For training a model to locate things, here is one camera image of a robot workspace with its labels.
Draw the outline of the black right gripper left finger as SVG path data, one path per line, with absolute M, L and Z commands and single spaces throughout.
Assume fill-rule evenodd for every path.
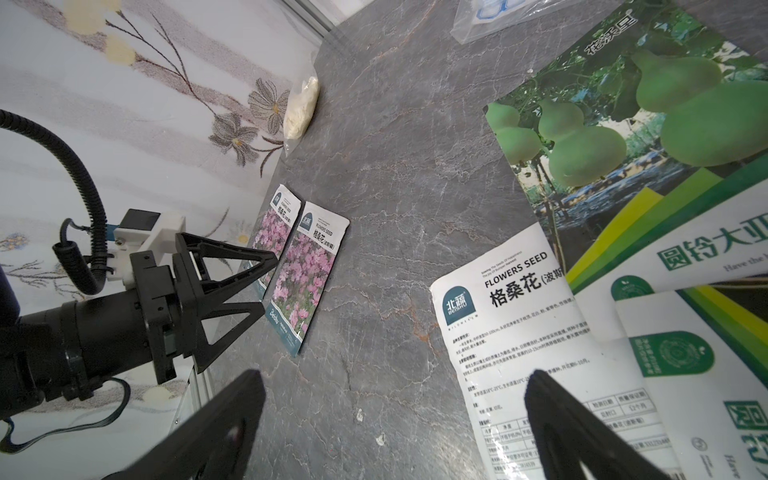
M 246 370 L 146 455 L 110 479 L 242 479 L 266 401 Z

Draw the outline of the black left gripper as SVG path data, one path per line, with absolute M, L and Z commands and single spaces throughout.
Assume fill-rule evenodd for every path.
M 174 358 L 179 355 L 174 325 L 179 313 L 176 293 L 182 320 L 197 324 L 199 339 L 192 357 L 196 372 L 201 374 L 265 315 L 261 302 L 237 302 L 233 297 L 272 272 L 278 263 L 271 251 L 191 233 L 177 234 L 175 246 L 175 287 L 171 269 L 158 266 L 152 251 L 129 255 L 158 384 L 176 377 Z M 211 344 L 203 321 L 235 315 L 243 319 Z

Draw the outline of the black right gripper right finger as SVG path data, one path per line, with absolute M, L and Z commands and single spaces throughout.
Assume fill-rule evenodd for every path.
M 548 479 L 666 479 L 547 372 L 529 377 L 528 420 Z

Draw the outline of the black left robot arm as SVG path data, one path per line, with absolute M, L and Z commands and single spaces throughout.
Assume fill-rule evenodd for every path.
M 233 296 L 278 264 L 271 251 L 189 233 L 175 237 L 169 266 L 151 251 L 130 255 L 135 284 L 121 293 L 23 315 L 1 281 L 1 416 L 63 397 L 85 400 L 108 379 L 152 363 L 175 378 L 175 358 L 205 371 L 265 308 Z

